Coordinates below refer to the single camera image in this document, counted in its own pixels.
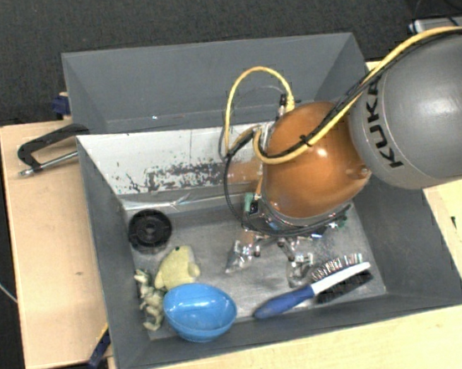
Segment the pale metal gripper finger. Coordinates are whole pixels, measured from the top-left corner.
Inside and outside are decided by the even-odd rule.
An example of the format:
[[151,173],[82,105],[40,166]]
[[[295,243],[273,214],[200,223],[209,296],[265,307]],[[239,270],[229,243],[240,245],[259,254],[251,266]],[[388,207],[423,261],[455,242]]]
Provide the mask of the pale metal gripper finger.
[[250,262],[259,256],[260,250],[255,239],[248,241],[236,239],[228,251],[224,272],[232,274],[246,269]]
[[307,281],[307,275],[314,266],[313,253],[295,254],[286,264],[286,280],[290,288],[302,286]]

